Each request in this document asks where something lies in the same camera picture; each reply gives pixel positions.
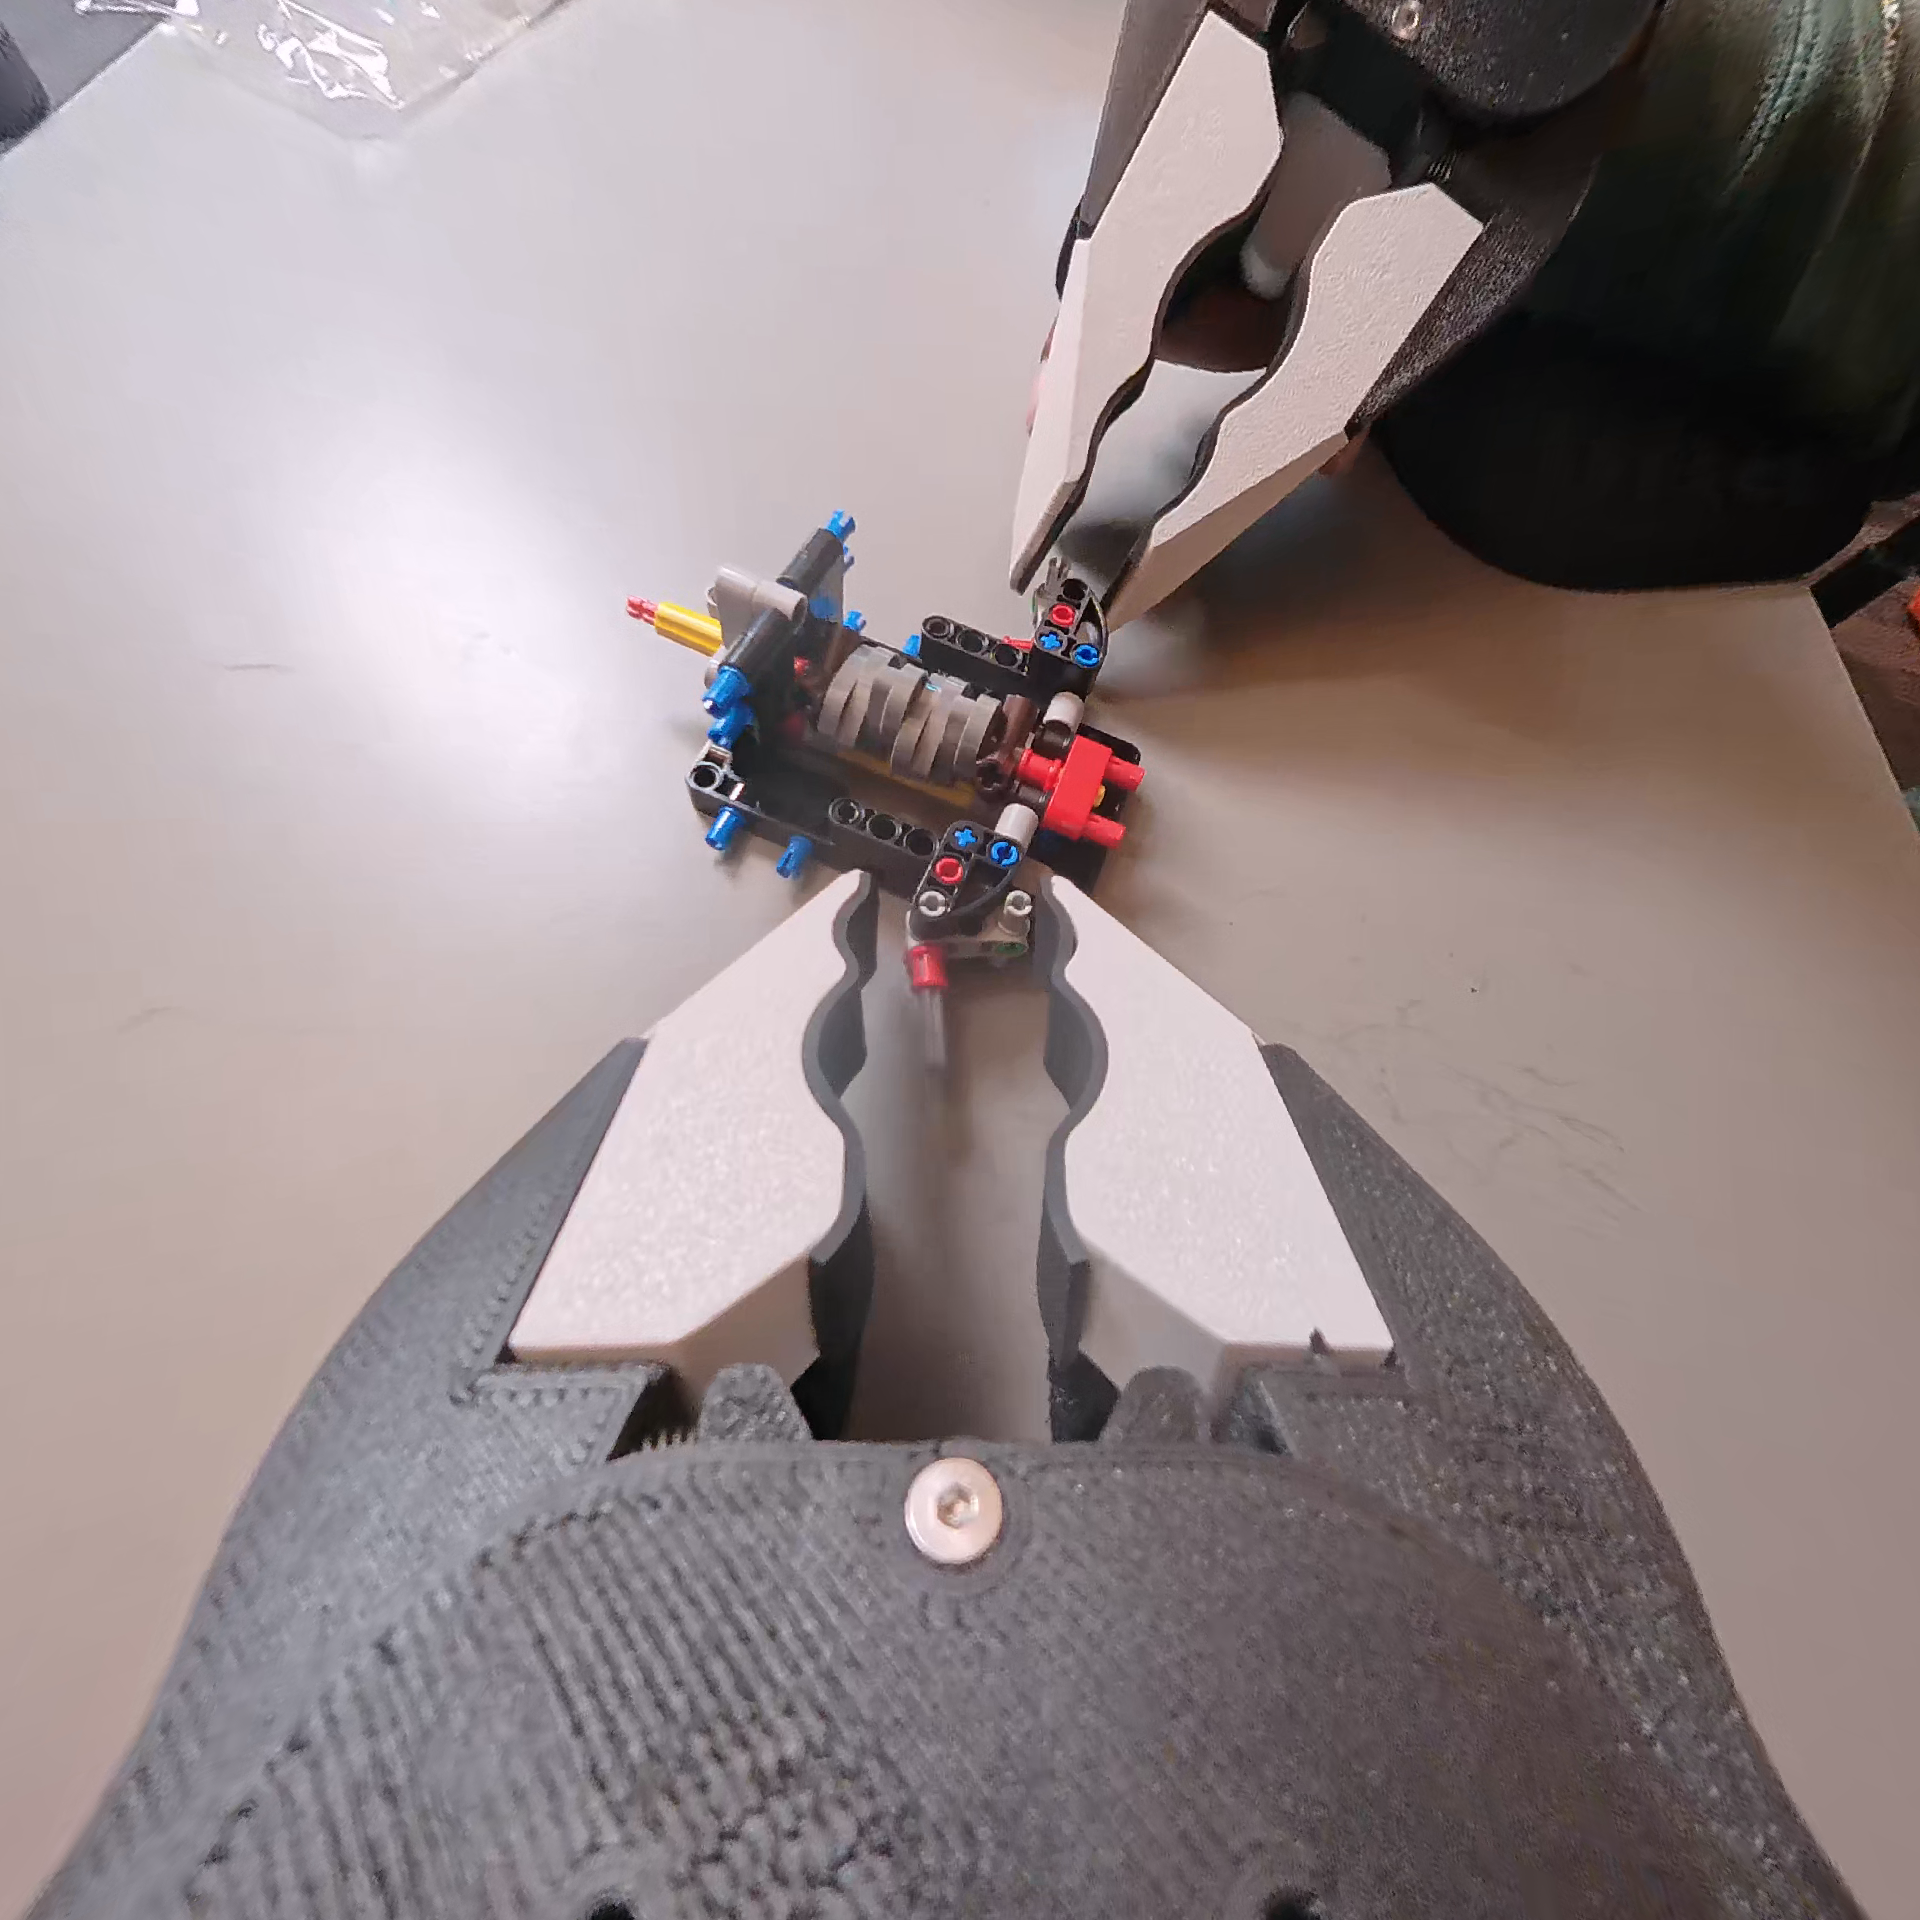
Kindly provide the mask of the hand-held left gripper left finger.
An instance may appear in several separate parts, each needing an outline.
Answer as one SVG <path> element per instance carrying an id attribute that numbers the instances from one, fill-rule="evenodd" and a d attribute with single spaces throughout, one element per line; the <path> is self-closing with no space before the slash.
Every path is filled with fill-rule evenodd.
<path id="1" fill-rule="evenodd" d="M 517 1362 L 852 1378 L 874 1250 L 846 1088 L 874 930 L 874 878 L 851 872 L 654 1022 L 517 1311 Z"/>

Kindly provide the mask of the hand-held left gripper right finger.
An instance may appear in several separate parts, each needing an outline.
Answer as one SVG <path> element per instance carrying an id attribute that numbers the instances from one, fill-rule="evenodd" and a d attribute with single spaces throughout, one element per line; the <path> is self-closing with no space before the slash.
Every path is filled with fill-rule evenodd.
<path id="1" fill-rule="evenodd" d="M 1048 1417 L 1106 1422 L 1145 1371 L 1221 1410 L 1246 1371 L 1378 1378 L 1395 1337 L 1258 1034 L 1066 878 L 1042 891 L 1037 1306 Z"/>

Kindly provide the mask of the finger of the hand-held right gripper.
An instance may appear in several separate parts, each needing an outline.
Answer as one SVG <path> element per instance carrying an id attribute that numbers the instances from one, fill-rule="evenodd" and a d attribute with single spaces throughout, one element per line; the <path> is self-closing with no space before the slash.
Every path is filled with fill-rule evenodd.
<path id="1" fill-rule="evenodd" d="M 1482 217 L 1434 180 L 1335 217 L 1289 347 L 1220 414 L 1191 491 L 1145 531 L 1107 603 L 1117 627 L 1166 603 L 1352 439 L 1363 398 L 1479 239 Z"/>
<path id="2" fill-rule="evenodd" d="M 1170 292 L 1215 237 L 1249 217 L 1281 158 L 1265 27 L 1185 10 L 1133 34 L 1155 91 L 1111 75 L 1107 117 L 1037 372 L 1012 520 L 1012 589 L 1033 589 L 1095 480 L 1111 423 L 1140 395 Z"/>

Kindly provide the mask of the black lego beam subassembly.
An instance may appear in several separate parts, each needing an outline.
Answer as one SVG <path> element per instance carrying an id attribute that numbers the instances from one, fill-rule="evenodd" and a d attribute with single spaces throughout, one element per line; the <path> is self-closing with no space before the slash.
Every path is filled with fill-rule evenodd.
<path id="1" fill-rule="evenodd" d="M 1037 576 L 1023 632 L 1001 635 L 929 612 L 906 653 L 935 677 L 996 698 L 1085 695 L 1107 663 L 1107 610 L 1090 576 L 1054 558 Z"/>

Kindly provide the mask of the lego chassis assembly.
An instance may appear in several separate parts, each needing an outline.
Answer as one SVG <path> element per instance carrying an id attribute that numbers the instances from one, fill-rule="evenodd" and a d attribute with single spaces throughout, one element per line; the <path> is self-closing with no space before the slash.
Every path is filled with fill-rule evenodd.
<path id="1" fill-rule="evenodd" d="M 851 538 L 834 512 L 771 579 L 723 565 L 703 610 L 636 595 L 628 612 L 706 666 L 686 771 L 706 846 L 728 857 L 757 835 L 782 878 L 817 862 L 874 877 L 906 905 L 906 978 L 942 1072 L 957 969 L 1032 953 L 1042 872 L 1098 887 L 1145 766 L 1095 722 L 1098 685 L 1001 698 L 911 663 L 921 624 L 872 635 L 846 606 Z"/>

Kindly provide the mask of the person's right forearm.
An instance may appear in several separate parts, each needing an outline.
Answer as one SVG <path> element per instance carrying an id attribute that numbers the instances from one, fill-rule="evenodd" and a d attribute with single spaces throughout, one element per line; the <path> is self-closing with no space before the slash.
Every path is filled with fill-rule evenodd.
<path id="1" fill-rule="evenodd" d="M 1529 312 L 1898 448 L 1916 430 L 1916 4 L 1663 4 Z"/>

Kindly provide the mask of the person's right hand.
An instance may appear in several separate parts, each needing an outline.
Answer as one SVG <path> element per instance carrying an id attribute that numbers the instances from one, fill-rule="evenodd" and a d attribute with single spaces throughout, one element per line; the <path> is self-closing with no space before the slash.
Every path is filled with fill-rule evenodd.
<path id="1" fill-rule="evenodd" d="M 1265 372 L 1289 338 L 1289 301 L 1205 282 L 1170 301 L 1155 355 L 1208 372 Z"/>

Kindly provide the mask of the crumpled clear plastic bag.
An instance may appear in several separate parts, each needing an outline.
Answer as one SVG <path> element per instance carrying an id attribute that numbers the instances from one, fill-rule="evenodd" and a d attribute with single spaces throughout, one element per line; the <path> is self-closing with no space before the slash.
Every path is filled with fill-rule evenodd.
<path id="1" fill-rule="evenodd" d="M 561 4 L 68 4 L 194 45 L 250 91 L 346 137 L 440 104 Z"/>

